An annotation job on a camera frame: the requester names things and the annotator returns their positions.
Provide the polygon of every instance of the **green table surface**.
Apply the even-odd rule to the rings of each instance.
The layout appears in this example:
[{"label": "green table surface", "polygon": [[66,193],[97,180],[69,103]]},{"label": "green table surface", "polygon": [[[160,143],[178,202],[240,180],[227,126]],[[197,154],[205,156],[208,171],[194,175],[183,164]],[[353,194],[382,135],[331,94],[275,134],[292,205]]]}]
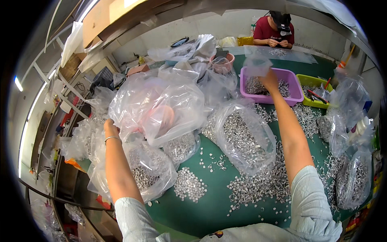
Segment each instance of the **green table surface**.
[{"label": "green table surface", "polygon": [[[314,77],[320,76],[326,79],[333,76],[333,69],[336,67],[335,63],[324,58],[314,57],[318,61],[318,64],[306,64],[285,60],[271,61],[273,67],[288,69],[295,74],[304,74]],[[233,66],[237,74],[240,74],[244,59],[244,55],[235,56]],[[262,106],[265,107],[267,111],[274,109],[274,105],[263,104]],[[323,115],[325,114],[324,109],[321,109],[321,112]],[[279,134],[278,122],[273,121],[269,123],[269,126],[272,129],[273,134],[280,140],[281,136]],[[313,143],[311,139],[307,139],[310,152],[315,157],[315,165],[322,165],[329,153],[328,144],[323,142],[323,140],[319,138],[319,135],[320,134],[315,134],[313,136],[315,143]],[[229,199],[231,191],[226,186],[230,181],[235,179],[235,176],[240,176],[239,172],[228,160],[225,162],[225,166],[227,167],[227,170],[225,171],[220,170],[215,164],[212,166],[213,172],[210,172],[210,169],[208,168],[203,168],[203,165],[199,165],[200,159],[203,159],[205,165],[208,166],[212,161],[219,161],[220,155],[224,154],[218,146],[202,134],[200,135],[200,139],[200,147],[203,147],[203,154],[200,155],[199,150],[189,160],[182,163],[179,169],[189,167],[199,179],[203,179],[203,182],[208,185],[207,193],[199,199],[198,203],[194,203],[188,198],[181,201],[174,193],[173,187],[168,189],[162,197],[157,199],[159,204],[153,202],[151,207],[146,205],[147,210],[154,221],[179,232],[200,238],[225,228],[241,227],[255,223],[275,224],[277,221],[277,226],[281,228],[289,227],[291,219],[288,219],[288,216],[291,216],[291,204],[275,203],[275,198],[271,199],[266,197],[264,198],[265,202],[262,199],[255,203],[258,205],[256,208],[254,207],[255,204],[249,203],[247,207],[242,205],[240,209],[230,213],[230,206],[233,203],[231,203]],[[215,159],[210,158],[210,153],[213,154],[212,156],[215,157]],[[336,221],[343,221],[355,212],[356,210],[341,210],[340,212],[335,213],[333,218]]]}]

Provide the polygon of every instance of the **light blue sleeve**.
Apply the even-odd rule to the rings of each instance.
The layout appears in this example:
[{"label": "light blue sleeve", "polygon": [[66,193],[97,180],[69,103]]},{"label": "light blue sleeve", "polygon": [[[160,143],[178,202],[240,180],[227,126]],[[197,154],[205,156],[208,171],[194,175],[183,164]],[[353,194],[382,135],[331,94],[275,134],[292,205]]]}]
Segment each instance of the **light blue sleeve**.
[{"label": "light blue sleeve", "polygon": [[159,234],[153,220],[138,200],[122,197],[114,205],[124,242],[170,242],[169,233]]},{"label": "light blue sleeve", "polygon": [[305,239],[337,241],[341,222],[333,221],[324,187],[316,169],[306,166],[294,178],[291,186],[292,221],[287,231]]},{"label": "light blue sleeve", "polygon": [[205,236],[200,242],[292,241],[336,242],[341,222],[333,221],[324,187],[313,166],[302,168],[291,186],[290,227],[283,229],[268,223],[227,228]]}]

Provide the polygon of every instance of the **forearm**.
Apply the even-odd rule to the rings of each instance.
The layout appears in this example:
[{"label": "forearm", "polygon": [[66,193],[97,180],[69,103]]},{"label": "forearm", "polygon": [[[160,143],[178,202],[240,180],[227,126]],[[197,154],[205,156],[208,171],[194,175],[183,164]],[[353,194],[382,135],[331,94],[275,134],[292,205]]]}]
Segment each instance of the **forearm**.
[{"label": "forearm", "polygon": [[116,138],[110,138],[106,141],[106,179],[114,203],[122,197],[132,197],[142,204],[144,203],[121,141]]},{"label": "forearm", "polygon": [[268,45],[267,41],[268,41],[268,39],[254,39],[253,44],[254,45]]},{"label": "forearm", "polygon": [[288,173],[289,184],[297,173],[307,165],[314,166],[304,131],[296,115],[286,103],[280,92],[270,93],[277,111],[279,132],[284,150],[285,167]]}]

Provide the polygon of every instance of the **worker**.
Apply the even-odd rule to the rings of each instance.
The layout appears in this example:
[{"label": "worker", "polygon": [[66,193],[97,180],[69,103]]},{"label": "worker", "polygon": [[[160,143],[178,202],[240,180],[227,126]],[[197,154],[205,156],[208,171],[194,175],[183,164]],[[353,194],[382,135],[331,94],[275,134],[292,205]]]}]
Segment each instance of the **worker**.
[{"label": "worker", "polygon": [[[333,221],[324,187],[315,169],[305,134],[293,110],[278,90],[275,73],[261,78],[277,110],[285,167],[291,188],[290,227],[283,229],[268,223],[226,228],[206,235],[206,241],[332,241],[339,239],[341,222]],[[124,242],[170,242],[169,233],[159,234],[145,209],[119,138],[119,128],[108,119],[106,136],[106,178],[115,204],[116,218]]]},{"label": "worker", "polygon": [[255,24],[254,45],[264,45],[291,49],[294,44],[294,27],[290,14],[270,11],[270,16],[263,16]]}]

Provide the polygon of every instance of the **plastic tray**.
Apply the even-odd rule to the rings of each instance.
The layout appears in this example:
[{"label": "plastic tray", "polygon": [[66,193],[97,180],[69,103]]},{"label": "plastic tray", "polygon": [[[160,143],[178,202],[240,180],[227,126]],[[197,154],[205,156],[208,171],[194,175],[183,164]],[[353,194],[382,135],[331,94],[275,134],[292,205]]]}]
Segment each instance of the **plastic tray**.
[{"label": "plastic tray", "polygon": [[[245,98],[251,98],[256,103],[269,103],[274,104],[273,99],[271,96],[265,96],[265,95],[255,95],[255,94],[247,94],[245,92],[245,83],[247,80],[247,76],[245,75],[247,67],[243,67],[241,69],[241,78],[240,78],[240,90],[241,94]],[[304,95],[302,92],[302,88],[300,86],[300,83],[298,82],[298,79],[296,75],[290,71],[285,69],[279,69],[279,68],[272,68],[273,71],[276,73],[278,79],[284,79],[287,83],[289,83],[289,92],[290,92],[290,98],[284,98],[285,101],[289,106],[294,106],[298,102],[302,102],[304,100]]]},{"label": "plastic tray", "polygon": [[[296,77],[298,79],[298,82],[301,85],[321,86],[321,83],[323,83],[324,86],[325,86],[325,84],[327,83],[327,81],[325,81],[323,79],[320,79],[320,78],[317,78],[317,77],[312,77],[312,76],[307,76],[307,75],[302,75],[302,74],[297,74]],[[330,84],[328,84],[327,90],[329,92],[331,92],[333,90],[333,87]],[[323,109],[327,109],[329,107],[329,103],[328,104],[324,104],[321,101],[317,101],[317,100],[312,101],[311,99],[307,98],[305,96],[305,94],[304,94],[304,100],[302,101],[302,104],[304,104],[306,106],[311,106],[311,107],[316,107],[316,108],[323,108]]]}]

